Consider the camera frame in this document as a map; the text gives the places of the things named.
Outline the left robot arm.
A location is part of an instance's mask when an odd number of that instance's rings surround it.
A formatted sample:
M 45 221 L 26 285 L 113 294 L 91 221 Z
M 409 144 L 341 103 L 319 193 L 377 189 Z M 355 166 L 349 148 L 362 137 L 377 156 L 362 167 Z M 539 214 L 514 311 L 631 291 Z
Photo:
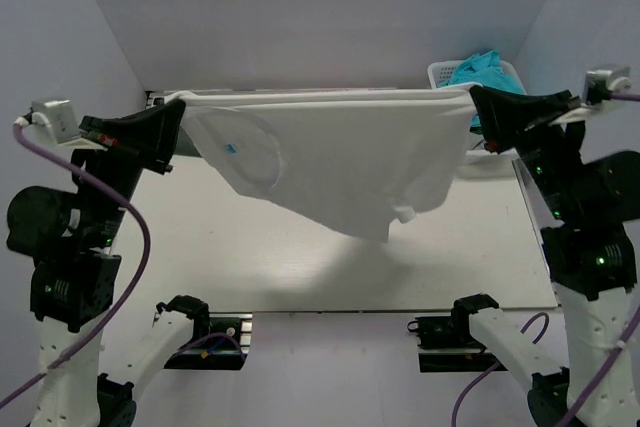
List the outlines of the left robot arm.
M 111 248 L 141 174 L 166 174 L 186 105 L 172 100 L 118 119 L 77 120 L 66 100 L 34 103 L 18 118 L 19 144 L 70 172 L 75 190 L 21 190 L 7 210 L 7 247 L 31 258 L 30 309 L 41 327 L 35 426 L 129 426 L 148 381 L 186 345 L 211 334 L 205 302 L 181 295 L 160 308 L 119 373 L 99 369 L 102 333 L 127 300 Z

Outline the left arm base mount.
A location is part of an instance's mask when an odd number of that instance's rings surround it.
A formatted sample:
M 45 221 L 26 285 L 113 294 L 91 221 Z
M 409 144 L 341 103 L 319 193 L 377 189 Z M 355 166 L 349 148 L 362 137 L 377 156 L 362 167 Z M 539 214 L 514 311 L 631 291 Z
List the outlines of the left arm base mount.
M 248 356 L 253 315 L 250 313 L 209 313 L 209 332 L 216 336 L 165 363 L 169 370 L 240 371 Z

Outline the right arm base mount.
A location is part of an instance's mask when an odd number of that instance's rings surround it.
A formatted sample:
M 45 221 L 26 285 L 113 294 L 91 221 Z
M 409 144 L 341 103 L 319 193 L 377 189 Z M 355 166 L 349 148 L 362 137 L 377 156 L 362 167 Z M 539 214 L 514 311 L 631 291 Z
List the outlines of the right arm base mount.
M 481 373 L 497 362 L 481 343 L 461 337 L 449 316 L 416 317 L 407 331 L 417 338 L 421 373 Z

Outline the white t-shirt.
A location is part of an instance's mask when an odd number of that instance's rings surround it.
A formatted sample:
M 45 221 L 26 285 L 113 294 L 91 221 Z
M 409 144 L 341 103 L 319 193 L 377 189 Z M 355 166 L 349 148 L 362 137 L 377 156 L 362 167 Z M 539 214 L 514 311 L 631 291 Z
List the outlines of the white t-shirt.
M 237 194 L 377 242 L 445 202 L 475 114 L 449 88 L 176 98 L 182 129 Z

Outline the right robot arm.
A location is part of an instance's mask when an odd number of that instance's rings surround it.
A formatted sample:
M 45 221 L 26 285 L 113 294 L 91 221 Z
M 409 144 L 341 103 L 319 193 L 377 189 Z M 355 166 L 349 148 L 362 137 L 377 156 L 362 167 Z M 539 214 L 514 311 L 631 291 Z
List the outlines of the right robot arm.
M 636 255 L 625 224 L 639 217 L 639 155 L 621 151 L 584 163 L 589 108 L 567 91 L 524 96 L 473 86 L 489 151 L 515 150 L 556 225 L 541 232 L 565 323 L 561 366 L 511 326 L 485 294 L 458 299 L 451 331 L 478 342 L 527 392 L 539 426 L 635 426 L 639 422 L 629 342 L 639 324 L 631 300 Z

